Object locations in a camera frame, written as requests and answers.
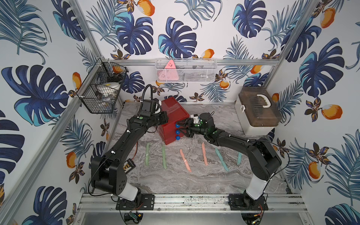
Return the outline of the red three-drawer box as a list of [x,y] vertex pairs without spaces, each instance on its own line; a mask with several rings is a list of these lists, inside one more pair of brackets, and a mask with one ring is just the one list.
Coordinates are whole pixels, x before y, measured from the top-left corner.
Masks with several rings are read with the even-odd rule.
[[177,122],[189,118],[189,114],[174,97],[162,101],[162,111],[167,112],[168,122],[160,125],[157,130],[165,145],[169,145],[184,136],[179,131]]

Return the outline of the pink fruit knife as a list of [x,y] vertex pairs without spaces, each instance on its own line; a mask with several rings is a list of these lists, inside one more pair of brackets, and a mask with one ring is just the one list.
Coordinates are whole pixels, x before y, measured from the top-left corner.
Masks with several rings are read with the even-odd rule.
[[207,156],[206,156],[206,148],[205,148],[205,143],[202,143],[202,154],[203,154],[203,160],[205,165],[208,165],[208,160],[207,160]]
[[186,169],[191,173],[192,171],[191,171],[191,168],[190,168],[190,166],[189,166],[189,164],[188,164],[187,159],[185,158],[185,155],[184,155],[184,153],[183,153],[183,149],[180,149],[180,154],[181,154],[181,157],[182,157],[182,159],[183,159],[183,161],[184,161],[184,164],[185,164],[185,166],[186,166]]

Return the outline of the teal fruit knife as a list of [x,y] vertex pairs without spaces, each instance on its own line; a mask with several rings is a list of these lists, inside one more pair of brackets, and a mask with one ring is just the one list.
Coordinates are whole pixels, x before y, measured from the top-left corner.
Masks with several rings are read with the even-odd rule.
[[238,158],[237,158],[237,165],[240,165],[242,162],[242,153],[238,153]]
[[220,151],[218,150],[218,148],[215,148],[215,152],[216,152],[217,156],[219,157],[219,160],[220,160],[223,168],[224,168],[226,171],[229,171],[229,168],[227,167],[227,165],[226,165],[226,163],[225,163],[225,161],[224,161],[224,159],[223,159]]

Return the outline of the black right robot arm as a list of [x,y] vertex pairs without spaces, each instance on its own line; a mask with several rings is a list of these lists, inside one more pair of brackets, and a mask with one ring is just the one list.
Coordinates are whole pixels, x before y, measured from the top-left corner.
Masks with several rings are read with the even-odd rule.
[[191,115],[176,122],[176,127],[186,137],[203,135],[212,145],[226,147],[247,156],[253,177],[244,195],[252,200],[258,200],[263,196],[269,180],[282,165],[280,157],[265,138],[248,139],[232,135],[217,128],[209,112]]

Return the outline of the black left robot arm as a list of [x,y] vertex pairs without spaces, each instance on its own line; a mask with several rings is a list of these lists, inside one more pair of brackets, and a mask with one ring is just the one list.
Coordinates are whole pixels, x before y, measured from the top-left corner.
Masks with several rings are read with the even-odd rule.
[[108,194],[135,201],[139,195],[138,188],[127,181],[123,169],[128,155],[136,143],[151,127],[168,123],[166,111],[145,116],[134,115],[127,120],[127,129],[115,145],[101,157],[91,160],[91,186]]

